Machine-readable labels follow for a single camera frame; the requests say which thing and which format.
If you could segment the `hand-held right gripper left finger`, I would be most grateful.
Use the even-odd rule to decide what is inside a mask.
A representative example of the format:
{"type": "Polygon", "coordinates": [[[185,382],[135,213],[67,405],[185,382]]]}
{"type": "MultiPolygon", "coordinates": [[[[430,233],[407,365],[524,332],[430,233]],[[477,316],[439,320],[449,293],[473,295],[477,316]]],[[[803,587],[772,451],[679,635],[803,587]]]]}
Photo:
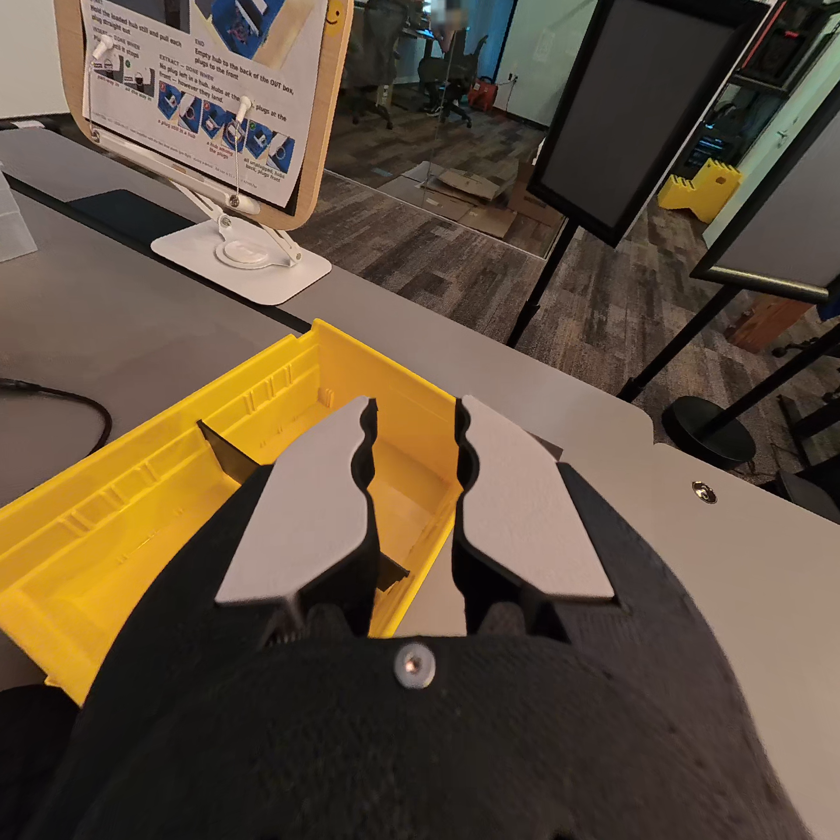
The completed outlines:
{"type": "Polygon", "coordinates": [[[354,636],[368,636],[382,556],[370,493],[377,431],[376,400],[358,396],[283,451],[216,606],[282,606],[294,620],[335,606],[354,636]]]}

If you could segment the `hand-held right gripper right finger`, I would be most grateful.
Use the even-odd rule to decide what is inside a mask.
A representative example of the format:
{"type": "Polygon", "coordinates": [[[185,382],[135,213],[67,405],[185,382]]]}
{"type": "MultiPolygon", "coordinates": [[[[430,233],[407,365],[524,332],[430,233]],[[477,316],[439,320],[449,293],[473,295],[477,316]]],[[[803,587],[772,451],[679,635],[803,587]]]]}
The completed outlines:
{"type": "Polygon", "coordinates": [[[527,634],[567,638],[558,606],[614,606],[616,593],[567,487],[562,449],[465,395],[455,406],[451,571],[465,629],[512,609],[527,634]]]}

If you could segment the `yellow plastic bin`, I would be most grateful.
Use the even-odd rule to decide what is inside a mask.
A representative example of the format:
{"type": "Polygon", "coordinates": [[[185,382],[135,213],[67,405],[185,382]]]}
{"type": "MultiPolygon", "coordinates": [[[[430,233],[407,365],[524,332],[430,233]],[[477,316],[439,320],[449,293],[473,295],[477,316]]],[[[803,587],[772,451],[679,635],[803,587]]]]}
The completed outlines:
{"type": "Polygon", "coordinates": [[[6,505],[2,631],[81,706],[141,596],[238,488],[198,421],[265,465],[357,396],[377,402],[381,550],[407,571],[374,600],[369,636],[392,637],[454,527],[455,398],[321,320],[6,505]]]}

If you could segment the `clear plastic bin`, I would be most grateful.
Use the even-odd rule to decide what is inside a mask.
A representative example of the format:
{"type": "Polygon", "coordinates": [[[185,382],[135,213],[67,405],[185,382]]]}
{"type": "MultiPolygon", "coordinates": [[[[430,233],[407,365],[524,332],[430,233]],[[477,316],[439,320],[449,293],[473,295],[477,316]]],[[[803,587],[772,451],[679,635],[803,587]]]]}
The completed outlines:
{"type": "Polygon", "coordinates": [[[37,252],[5,174],[1,172],[1,263],[37,252]]]}

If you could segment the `small yellow floor sign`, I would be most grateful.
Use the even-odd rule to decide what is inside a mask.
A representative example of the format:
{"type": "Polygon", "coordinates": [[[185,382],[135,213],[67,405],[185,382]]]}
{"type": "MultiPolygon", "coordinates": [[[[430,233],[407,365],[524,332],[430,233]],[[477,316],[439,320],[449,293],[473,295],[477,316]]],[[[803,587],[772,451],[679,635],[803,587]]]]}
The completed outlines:
{"type": "Polygon", "coordinates": [[[657,195],[657,204],[663,209],[687,210],[710,224],[739,189],[742,178],[739,169],[709,159],[692,179],[670,175],[657,195]]]}

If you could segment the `black framed display screen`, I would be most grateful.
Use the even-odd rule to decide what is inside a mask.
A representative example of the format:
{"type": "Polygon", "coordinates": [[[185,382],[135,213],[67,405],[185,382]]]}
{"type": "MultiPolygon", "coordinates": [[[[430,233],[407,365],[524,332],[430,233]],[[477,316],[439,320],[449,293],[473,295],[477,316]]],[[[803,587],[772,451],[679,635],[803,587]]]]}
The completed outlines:
{"type": "MultiPolygon", "coordinates": [[[[691,272],[717,293],[617,397],[632,403],[741,291],[822,305],[838,298],[839,86],[824,98],[730,224],[691,272]]],[[[742,414],[838,345],[838,326],[799,352],[728,408],[682,396],[661,422],[682,452],[719,469],[750,462],[756,445],[742,414]]]]}

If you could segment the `black display panel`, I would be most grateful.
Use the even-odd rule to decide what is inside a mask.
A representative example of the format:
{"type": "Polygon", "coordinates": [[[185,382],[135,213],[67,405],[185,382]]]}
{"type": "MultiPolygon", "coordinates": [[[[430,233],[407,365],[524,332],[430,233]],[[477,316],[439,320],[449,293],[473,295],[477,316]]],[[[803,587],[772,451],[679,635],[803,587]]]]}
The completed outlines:
{"type": "Polygon", "coordinates": [[[597,2],[528,183],[564,218],[507,340],[516,347],[575,233],[617,247],[774,3],[597,2]]]}

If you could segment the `instruction poster board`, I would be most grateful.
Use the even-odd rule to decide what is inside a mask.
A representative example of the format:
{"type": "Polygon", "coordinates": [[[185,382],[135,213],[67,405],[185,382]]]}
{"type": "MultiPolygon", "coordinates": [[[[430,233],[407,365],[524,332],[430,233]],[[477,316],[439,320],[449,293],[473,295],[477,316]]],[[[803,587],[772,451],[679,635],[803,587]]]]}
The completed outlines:
{"type": "Polygon", "coordinates": [[[62,85],[90,142],[256,224],[309,220],[352,2],[53,5],[62,85]]]}

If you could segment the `black office chair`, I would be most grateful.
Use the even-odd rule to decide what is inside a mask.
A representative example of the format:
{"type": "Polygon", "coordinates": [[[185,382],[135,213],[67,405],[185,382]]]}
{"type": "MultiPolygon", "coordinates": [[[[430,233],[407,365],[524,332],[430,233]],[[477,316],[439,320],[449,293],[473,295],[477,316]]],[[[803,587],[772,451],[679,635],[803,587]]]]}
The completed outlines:
{"type": "Polygon", "coordinates": [[[446,123],[452,113],[458,115],[468,129],[473,127],[469,114],[460,103],[478,78],[480,53],[488,40],[482,36],[476,49],[467,54],[467,30],[455,32],[448,51],[439,58],[424,57],[418,64],[420,91],[427,97],[420,112],[446,123]]]}

